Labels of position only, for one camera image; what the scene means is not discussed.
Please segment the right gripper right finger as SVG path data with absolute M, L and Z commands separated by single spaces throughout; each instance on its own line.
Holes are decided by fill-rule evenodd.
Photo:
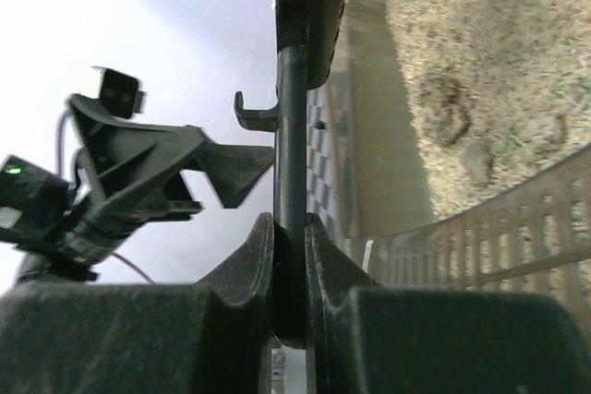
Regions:
M 586 393 L 590 352 L 546 296 L 394 290 L 307 217 L 310 393 Z

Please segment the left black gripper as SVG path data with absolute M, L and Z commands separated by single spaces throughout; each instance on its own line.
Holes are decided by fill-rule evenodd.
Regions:
M 92 203 L 79 223 L 107 236 L 149 221 L 188 221 L 202 211 L 180 172 L 197 164 L 221 205 L 237 209 L 273 166 L 271 146 L 218 144 L 194 126 L 145 125 L 118 118 L 143 113 L 135 77 L 93 66 L 98 101 L 73 94 L 67 104 L 86 155 Z

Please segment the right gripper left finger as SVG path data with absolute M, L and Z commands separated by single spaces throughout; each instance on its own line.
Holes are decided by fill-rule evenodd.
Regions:
M 201 281 L 21 284 L 1 300 L 5 393 L 267 393 L 273 221 Z

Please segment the black white chessboard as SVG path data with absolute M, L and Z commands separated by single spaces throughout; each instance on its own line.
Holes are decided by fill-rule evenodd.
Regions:
M 322 87 L 310 91 L 307 107 L 307 208 L 308 212 L 320 216 L 330 238 L 338 244 L 341 230 L 329 116 L 327 90 Z M 324 130 L 315 128 L 318 121 L 325 124 Z

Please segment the black litter scoop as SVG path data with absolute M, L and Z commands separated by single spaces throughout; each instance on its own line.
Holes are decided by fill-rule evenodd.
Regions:
M 306 346 L 307 99 L 331 72 L 345 0 L 274 0 L 276 105 L 247 110 L 239 124 L 274 134 L 272 330 L 291 348 Z

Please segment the grey litter clump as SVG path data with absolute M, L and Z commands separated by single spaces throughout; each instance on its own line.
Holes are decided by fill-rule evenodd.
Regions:
M 464 150 L 462 165 L 475 186 L 487 186 L 493 164 L 493 155 L 486 140 L 474 140 Z

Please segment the brown plastic litter box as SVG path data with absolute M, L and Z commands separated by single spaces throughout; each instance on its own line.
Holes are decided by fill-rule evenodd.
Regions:
M 344 248 L 374 279 L 589 304 L 590 0 L 347 0 L 326 90 Z

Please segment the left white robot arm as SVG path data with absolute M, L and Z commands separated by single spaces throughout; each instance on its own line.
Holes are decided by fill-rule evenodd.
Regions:
M 74 182 L 15 155 L 1 167 L 1 238 L 31 255 L 27 279 L 95 281 L 92 267 L 144 225 L 189 221 L 202 206 L 184 170 L 204 173 L 222 206 L 235 209 L 273 164 L 269 146 L 222 145 L 192 125 L 133 122 L 139 80 L 102 74 L 96 97 L 67 99 L 81 142 Z

